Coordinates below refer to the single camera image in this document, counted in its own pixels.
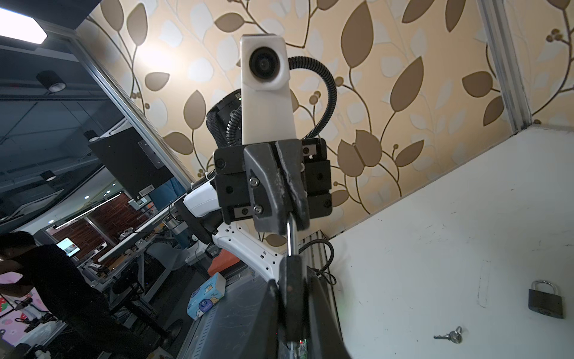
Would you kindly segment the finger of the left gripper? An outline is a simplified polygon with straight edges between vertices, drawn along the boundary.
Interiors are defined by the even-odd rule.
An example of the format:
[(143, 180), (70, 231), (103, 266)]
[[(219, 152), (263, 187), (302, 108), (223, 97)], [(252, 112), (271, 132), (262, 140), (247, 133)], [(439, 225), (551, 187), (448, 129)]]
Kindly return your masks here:
[(273, 147), (269, 143), (250, 144), (244, 149), (244, 160), (255, 229), (286, 235), (283, 181)]
[(283, 208), (287, 215), (294, 216), (299, 230), (310, 226), (309, 202), (303, 179), (303, 146), (300, 140), (288, 139), (276, 142), (282, 177)]

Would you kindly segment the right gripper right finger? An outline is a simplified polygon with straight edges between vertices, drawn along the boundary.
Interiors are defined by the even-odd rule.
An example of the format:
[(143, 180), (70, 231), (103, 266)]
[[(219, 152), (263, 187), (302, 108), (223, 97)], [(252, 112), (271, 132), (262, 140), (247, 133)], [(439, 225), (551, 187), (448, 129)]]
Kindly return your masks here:
[(346, 358), (351, 356), (342, 340), (330, 310), (324, 287), (311, 268), (307, 268), (306, 289), (309, 311), (309, 358)]

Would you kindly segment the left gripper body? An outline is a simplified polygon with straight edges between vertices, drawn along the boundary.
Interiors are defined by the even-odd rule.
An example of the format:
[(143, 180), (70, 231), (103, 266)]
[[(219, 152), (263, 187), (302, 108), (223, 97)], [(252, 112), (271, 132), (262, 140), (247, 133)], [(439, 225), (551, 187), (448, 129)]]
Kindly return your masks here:
[(226, 224), (309, 224), (333, 212), (324, 139), (289, 139), (215, 151), (215, 189)]

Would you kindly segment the small key bunch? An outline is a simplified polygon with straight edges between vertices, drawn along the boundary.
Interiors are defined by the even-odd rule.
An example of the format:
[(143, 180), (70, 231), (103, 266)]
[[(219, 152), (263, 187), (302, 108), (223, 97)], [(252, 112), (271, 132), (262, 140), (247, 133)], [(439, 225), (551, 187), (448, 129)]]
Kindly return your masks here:
[(458, 327), (456, 327), (456, 329), (454, 329), (453, 331), (450, 331), (449, 333), (447, 333), (445, 335), (437, 335), (437, 336), (434, 336), (433, 338), (435, 340), (448, 340), (454, 344), (461, 344), (463, 341), (462, 332), (463, 332), (462, 327), (458, 326)]

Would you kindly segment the black padlock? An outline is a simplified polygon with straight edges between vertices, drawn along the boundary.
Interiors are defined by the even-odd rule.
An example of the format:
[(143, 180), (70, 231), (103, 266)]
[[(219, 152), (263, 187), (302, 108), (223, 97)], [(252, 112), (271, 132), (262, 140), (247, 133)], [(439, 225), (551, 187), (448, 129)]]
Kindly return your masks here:
[[(538, 290), (539, 285), (552, 289), (551, 293)], [(528, 308), (530, 311), (556, 319), (564, 318), (563, 299), (558, 294), (558, 287), (550, 281), (536, 280), (529, 290)]]
[(306, 267), (299, 254), (297, 223), (290, 213), (287, 219), (287, 255), (280, 264), (280, 292), (283, 301), (283, 330), (286, 345), (293, 350), (305, 340), (308, 327)]

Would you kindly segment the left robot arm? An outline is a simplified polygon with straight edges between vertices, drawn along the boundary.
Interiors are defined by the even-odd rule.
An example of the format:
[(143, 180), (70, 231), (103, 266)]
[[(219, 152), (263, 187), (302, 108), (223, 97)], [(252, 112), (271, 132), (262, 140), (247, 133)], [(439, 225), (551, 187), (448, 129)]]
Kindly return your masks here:
[(202, 242), (214, 242), (268, 281), (301, 282), (306, 269), (296, 234), (333, 209), (325, 140), (318, 137), (336, 105), (330, 70), (306, 56), (288, 60), (327, 86), (327, 108), (302, 139), (243, 144), (242, 93), (225, 96), (206, 115), (218, 148), (214, 169), (196, 182), (177, 209)]

